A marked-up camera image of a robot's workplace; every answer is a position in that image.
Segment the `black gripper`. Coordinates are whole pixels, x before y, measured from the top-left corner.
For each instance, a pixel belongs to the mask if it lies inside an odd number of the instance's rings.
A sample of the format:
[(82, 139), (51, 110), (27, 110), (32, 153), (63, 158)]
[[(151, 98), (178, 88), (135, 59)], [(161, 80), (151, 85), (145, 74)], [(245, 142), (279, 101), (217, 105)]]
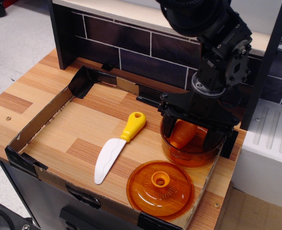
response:
[(216, 99), (204, 98), (194, 91), (162, 93), (158, 111), (163, 116), (163, 135), (170, 138), (180, 119), (208, 129), (203, 150), (219, 146), (225, 134), (239, 124), (239, 118), (225, 110)]

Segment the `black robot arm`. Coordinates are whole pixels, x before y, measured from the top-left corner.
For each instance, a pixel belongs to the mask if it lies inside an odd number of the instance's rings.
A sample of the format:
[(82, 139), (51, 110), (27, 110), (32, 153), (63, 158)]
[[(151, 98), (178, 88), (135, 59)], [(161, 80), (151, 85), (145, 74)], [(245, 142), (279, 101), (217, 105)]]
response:
[(181, 119), (204, 127), (204, 151), (219, 144), (233, 132), (239, 119), (225, 110), (218, 99), (245, 81), (250, 74), (248, 55), (251, 31), (228, 0), (162, 0), (159, 2), (171, 27), (201, 43), (198, 71), (191, 79), (191, 91), (163, 93), (158, 110), (163, 116), (162, 131), (173, 133)]

